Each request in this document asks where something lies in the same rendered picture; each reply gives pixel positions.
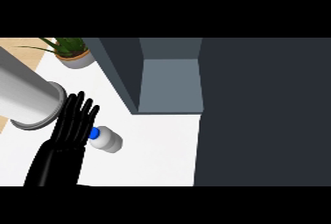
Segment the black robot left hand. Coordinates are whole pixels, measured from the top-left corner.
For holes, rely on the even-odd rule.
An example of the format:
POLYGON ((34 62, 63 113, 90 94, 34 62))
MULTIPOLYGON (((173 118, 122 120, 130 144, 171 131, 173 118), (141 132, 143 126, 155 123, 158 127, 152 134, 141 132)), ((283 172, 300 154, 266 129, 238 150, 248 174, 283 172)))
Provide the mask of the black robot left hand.
POLYGON ((23 186, 65 187, 78 184, 88 135, 99 105, 84 100, 84 92, 71 94, 60 109, 50 138, 42 142, 23 186))

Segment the white water bottle blue cap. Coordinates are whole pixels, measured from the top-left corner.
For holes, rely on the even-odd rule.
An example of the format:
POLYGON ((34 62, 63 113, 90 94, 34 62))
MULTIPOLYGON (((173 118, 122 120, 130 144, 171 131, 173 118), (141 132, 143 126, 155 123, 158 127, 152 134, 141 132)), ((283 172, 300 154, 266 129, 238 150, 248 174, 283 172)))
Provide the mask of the white water bottle blue cap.
POLYGON ((88 143, 96 149, 115 153, 121 149, 122 138, 106 126, 97 126, 91 128, 88 143))

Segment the dark grey open cabinet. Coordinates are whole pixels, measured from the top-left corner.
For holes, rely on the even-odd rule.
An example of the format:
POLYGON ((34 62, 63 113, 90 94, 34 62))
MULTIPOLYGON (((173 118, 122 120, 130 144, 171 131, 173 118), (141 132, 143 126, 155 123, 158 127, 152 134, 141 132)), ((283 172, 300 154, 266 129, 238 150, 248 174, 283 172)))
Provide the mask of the dark grey open cabinet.
POLYGON ((133 115, 202 112, 199 38, 85 38, 84 42, 133 115))

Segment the dark grey flat cabinet door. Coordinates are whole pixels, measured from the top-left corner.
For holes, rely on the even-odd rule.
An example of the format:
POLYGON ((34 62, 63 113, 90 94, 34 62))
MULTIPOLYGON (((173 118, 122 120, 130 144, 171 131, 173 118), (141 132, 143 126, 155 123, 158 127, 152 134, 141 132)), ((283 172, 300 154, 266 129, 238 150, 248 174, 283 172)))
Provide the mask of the dark grey flat cabinet door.
POLYGON ((201 43, 198 186, 331 186, 331 38, 201 43))

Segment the grey round plant pot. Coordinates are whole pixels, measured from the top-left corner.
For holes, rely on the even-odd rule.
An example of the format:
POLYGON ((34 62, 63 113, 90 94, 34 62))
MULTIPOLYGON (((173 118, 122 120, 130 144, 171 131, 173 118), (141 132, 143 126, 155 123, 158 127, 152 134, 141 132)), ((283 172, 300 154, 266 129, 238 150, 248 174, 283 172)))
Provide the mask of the grey round plant pot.
POLYGON ((90 50, 85 50, 78 56, 72 58, 63 58, 59 55, 56 56, 60 63, 71 69, 79 69, 87 67, 93 62, 94 58, 90 50))

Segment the green spiky plant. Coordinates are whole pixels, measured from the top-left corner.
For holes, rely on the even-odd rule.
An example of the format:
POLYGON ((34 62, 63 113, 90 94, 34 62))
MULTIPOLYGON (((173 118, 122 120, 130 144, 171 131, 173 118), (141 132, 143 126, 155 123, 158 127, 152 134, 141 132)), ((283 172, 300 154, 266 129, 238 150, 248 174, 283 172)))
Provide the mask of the green spiky plant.
POLYGON ((40 40, 53 48, 53 50, 35 46, 31 46, 31 49, 50 52, 62 58, 74 58, 88 50, 82 38, 56 38, 56 43, 45 38, 40 38, 40 40))

